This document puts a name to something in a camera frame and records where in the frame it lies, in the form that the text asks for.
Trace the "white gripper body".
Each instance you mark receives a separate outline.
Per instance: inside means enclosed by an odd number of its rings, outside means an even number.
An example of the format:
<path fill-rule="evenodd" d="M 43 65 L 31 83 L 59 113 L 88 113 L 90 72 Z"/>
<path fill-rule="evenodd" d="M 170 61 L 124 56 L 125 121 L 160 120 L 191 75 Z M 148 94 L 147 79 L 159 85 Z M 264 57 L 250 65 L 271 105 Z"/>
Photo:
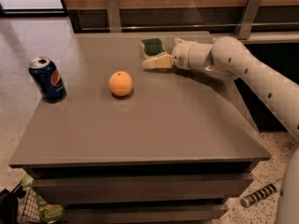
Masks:
<path fill-rule="evenodd" d="M 191 69 L 189 65 L 189 54 L 194 45 L 194 41 L 186 41 L 185 43 L 178 44 L 173 47 L 172 57 L 175 67 L 183 70 Z"/>

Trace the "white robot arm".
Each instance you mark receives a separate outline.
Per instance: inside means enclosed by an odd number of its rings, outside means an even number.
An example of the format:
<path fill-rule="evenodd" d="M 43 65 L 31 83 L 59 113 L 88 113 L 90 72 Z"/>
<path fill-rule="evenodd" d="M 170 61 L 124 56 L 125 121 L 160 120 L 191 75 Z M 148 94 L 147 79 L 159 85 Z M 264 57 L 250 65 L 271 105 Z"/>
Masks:
<path fill-rule="evenodd" d="M 212 44 L 174 39 L 170 52 L 158 38 L 141 41 L 148 70 L 186 70 L 219 80 L 242 79 L 289 134 L 299 141 L 299 85 L 255 58 L 237 39 L 224 36 Z"/>

